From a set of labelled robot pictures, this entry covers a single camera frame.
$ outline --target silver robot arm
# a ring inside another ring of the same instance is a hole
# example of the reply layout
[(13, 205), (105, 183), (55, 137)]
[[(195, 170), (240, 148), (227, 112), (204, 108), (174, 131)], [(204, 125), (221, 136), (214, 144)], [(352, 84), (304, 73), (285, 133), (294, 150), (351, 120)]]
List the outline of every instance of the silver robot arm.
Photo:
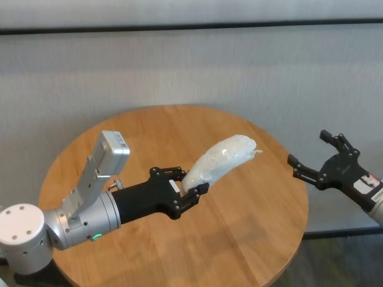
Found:
[(121, 172), (129, 154), (119, 132), (103, 131), (61, 207), (43, 212), (31, 204), (17, 204), (4, 209), (0, 248), (9, 266), (18, 274), (32, 274), (51, 261), (54, 248), (64, 250), (118, 229), (121, 221), (113, 196), (102, 190)]

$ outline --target label sticker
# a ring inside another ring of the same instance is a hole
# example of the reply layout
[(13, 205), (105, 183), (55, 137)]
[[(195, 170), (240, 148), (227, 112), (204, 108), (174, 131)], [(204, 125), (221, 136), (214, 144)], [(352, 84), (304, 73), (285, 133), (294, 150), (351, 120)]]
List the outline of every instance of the label sticker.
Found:
[(120, 143), (120, 145), (123, 147), (123, 148), (127, 148), (127, 145), (126, 145), (126, 142), (124, 141), (124, 138), (122, 137), (121, 133), (119, 132), (113, 132), (114, 133), (114, 136), (115, 138), (118, 140), (118, 142)]
[(380, 184), (380, 180), (371, 175), (363, 175), (354, 182), (354, 188), (362, 194), (367, 194)]
[(383, 196), (383, 188), (379, 190), (371, 199), (375, 202), (378, 202), (378, 200)]

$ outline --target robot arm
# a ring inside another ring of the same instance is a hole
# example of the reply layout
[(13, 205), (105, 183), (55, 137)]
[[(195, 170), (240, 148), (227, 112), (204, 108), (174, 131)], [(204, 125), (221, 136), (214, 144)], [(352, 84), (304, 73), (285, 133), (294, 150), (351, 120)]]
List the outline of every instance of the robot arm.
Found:
[[(154, 212), (178, 219), (198, 204), (216, 180), (252, 159), (255, 147), (252, 139), (237, 135), (209, 149), (188, 173), (181, 167), (153, 167), (146, 182), (123, 188), (115, 180), (102, 192), (105, 182), (121, 172), (130, 154), (119, 132), (103, 131), (77, 186), (60, 207), (43, 212), (31, 204), (17, 204), (0, 212), (0, 248), (17, 274), (29, 275), (49, 264), (54, 248), (64, 250), (95, 241)], [(176, 181), (182, 181), (183, 196)]]
[(358, 164), (360, 152), (343, 134), (332, 136), (322, 130), (320, 139), (334, 146), (338, 153), (328, 159), (319, 172), (304, 166), (290, 154), (288, 164), (294, 169), (293, 176), (319, 190), (335, 188), (342, 191), (383, 226), (383, 182)]

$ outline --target black stripe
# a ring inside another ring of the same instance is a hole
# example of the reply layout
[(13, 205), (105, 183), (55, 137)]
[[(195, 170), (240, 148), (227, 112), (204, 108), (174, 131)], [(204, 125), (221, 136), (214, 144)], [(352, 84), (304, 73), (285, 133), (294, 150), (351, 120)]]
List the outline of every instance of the black stripe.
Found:
[(158, 30), (196, 30), (196, 29), (224, 29), (224, 28), (253, 28), (276, 26), (307, 26), (307, 25), (345, 25), (383, 23), (383, 18), (373, 19), (330, 19), (330, 20), (292, 20), (277, 22), (249, 22), (249, 23), (210, 23), (184, 25), (149, 25), (149, 26), (110, 26), (110, 27), (71, 27), (71, 28), (18, 28), (0, 29), (0, 35), (29, 35), (47, 33), (94, 33), (94, 32), (130, 32), (130, 31), (158, 31)]
[(381, 233), (383, 233), (382, 227), (353, 228), (353, 229), (346, 229), (346, 230), (306, 232), (303, 235), (302, 239), (310, 240), (310, 239), (323, 239), (323, 238), (334, 238), (334, 237), (371, 235), (371, 234), (381, 234)]

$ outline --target green led light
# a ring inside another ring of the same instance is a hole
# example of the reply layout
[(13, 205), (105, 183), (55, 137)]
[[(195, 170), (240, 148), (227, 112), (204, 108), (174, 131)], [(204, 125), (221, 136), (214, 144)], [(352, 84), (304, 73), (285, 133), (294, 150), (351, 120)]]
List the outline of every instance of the green led light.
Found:
[(102, 236), (102, 234), (99, 233), (99, 234), (93, 235), (92, 239), (93, 239), (93, 240), (96, 240), (97, 238), (99, 238), (99, 237), (101, 237), (101, 236)]

